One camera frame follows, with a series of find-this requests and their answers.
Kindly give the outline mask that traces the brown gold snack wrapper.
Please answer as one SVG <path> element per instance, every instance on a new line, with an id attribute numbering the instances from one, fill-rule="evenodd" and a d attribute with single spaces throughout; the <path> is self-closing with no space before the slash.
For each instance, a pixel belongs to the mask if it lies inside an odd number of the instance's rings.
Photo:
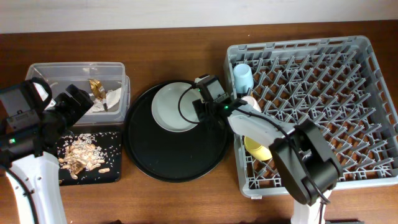
<path id="1" fill-rule="evenodd" d="M 90 88 L 93 96 L 97 100 L 105 100 L 106 99 L 106 90 L 104 89 L 102 83 L 99 80 L 89 79 Z"/>

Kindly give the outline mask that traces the grey plate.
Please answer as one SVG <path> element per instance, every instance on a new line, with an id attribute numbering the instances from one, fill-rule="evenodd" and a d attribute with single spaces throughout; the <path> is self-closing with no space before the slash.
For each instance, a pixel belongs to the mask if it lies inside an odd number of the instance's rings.
<path id="1" fill-rule="evenodd" d="M 193 129 L 197 124 L 185 121 L 178 112 L 178 101 L 182 93 L 191 87 L 190 83 L 172 82 L 163 86 L 152 100 L 151 111 L 155 122 L 162 128 L 181 133 Z M 180 102 L 183 116 L 192 122 L 199 122 L 192 103 L 200 100 L 201 94 L 196 89 L 189 90 Z"/>

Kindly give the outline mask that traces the white wrapper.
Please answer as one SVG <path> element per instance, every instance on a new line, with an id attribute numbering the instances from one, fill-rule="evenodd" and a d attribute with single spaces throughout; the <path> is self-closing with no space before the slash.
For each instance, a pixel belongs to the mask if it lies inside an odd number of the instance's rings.
<path id="1" fill-rule="evenodd" d="M 94 105 L 87 111 L 87 113 L 106 112 L 102 102 L 97 100 L 94 97 L 94 94 L 90 93 L 89 96 L 91 99 L 94 99 Z M 116 90 L 109 90 L 106 93 L 106 104 L 108 108 L 107 112 L 111 112 L 111 108 L 113 108 L 115 105 L 119 103 L 120 97 L 121 97 L 121 88 L 118 88 Z"/>

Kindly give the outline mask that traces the pink cup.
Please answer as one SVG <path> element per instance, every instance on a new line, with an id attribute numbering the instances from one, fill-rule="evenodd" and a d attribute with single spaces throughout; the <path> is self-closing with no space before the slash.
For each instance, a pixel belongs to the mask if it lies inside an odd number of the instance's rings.
<path id="1" fill-rule="evenodd" d="M 243 106 L 244 111 L 247 111 L 247 112 L 257 111 L 259 113 L 261 112 L 261 108 L 254 97 L 244 96 L 241 99 L 247 103 L 247 105 Z"/>

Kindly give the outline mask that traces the blue cup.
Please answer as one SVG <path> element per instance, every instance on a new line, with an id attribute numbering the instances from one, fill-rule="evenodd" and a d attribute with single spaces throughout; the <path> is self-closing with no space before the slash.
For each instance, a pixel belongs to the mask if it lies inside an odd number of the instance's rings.
<path id="1" fill-rule="evenodd" d="M 234 87 L 236 93 L 246 94 L 254 86 L 251 67 L 241 63 L 233 68 Z"/>

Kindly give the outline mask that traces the yellow bowl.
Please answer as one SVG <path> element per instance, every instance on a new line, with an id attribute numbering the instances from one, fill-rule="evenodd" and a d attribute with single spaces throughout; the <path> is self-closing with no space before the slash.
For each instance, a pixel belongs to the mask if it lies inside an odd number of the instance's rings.
<path id="1" fill-rule="evenodd" d="M 250 155 L 259 161 L 267 161 L 272 158 L 270 150 L 253 139 L 245 136 L 243 139 L 245 150 L 247 150 Z"/>

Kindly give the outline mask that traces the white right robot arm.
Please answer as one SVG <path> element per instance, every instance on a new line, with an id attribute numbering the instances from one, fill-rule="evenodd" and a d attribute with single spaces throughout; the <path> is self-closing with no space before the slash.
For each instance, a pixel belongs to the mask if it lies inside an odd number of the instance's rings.
<path id="1" fill-rule="evenodd" d="M 343 169 L 328 141 L 311 121 L 285 123 L 258 112 L 242 99 L 229 104 L 195 100 L 200 121 L 222 120 L 233 133 L 270 150 L 282 183 L 294 198 L 291 223 L 325 223 L 331 191 Z"/>

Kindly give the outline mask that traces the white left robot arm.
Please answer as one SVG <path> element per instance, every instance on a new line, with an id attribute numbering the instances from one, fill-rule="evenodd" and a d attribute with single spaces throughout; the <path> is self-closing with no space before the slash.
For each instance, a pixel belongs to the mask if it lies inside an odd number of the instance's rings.
<path id="1" fill-rule="evenodd" d="M 52 96 L 41 78 L 1 90 L 1 168 L 17 202 L 21 223 L 66 223 L 57 141 L 93 106 L 86 91 L 71 84 Z"/>

